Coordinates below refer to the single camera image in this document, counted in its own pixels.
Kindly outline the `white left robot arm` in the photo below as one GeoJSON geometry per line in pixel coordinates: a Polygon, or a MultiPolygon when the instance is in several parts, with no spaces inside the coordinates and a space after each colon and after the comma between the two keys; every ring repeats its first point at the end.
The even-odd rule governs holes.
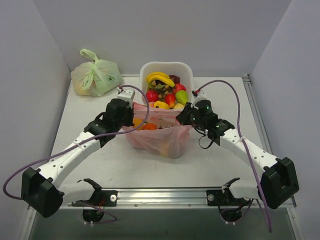
{"type": "Polygon", "coordinates": [[[95,206],[101,201],[101,186],[90,178],[63,184],[66,177],[89,155],[101,149],[124,126],[133,125],[131,99],[112,99],[106,110],[91,121],[84,131],[62,152],[41,165],[28,167],[22,174],[21,198],[44,218],[62,205],[85,201],[95,206]]]}

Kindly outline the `pink plastic bag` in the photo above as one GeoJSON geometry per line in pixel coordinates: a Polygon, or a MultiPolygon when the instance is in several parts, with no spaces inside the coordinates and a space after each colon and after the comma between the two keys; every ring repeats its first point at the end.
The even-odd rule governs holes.
{"type": "Polygon", "coordinates": [[[128,142],[136,149],[145,150],[153,155],[166,158],[178,158],[187,149],[190,139],[190,125],[181,125],[176,117],[181,110],[169,110],[162,108],[149,109],[149,115],[145,124],[170,123],[171,128],[156,130],[135,130],[125,135],[128,142]]]}

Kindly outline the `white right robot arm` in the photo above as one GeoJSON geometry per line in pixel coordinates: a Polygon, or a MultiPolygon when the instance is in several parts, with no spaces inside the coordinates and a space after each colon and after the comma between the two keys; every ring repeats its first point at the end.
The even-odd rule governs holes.
{"type": "Polygon", "coordinates": [[[230,122],[213,112],[209,100],[200,100],[195,105],[187,103],[176,120],[181,125],[190,125],[202,131],[206,137],[235,154],[254,171],[258,182],[248,183],[238,177],[229,181],[222,191],[222,200],[232,205],[242,198],[265,200],[271,209],[277,209],[300,187],[294,162],[280,159],[239,134],[230,122]]]}

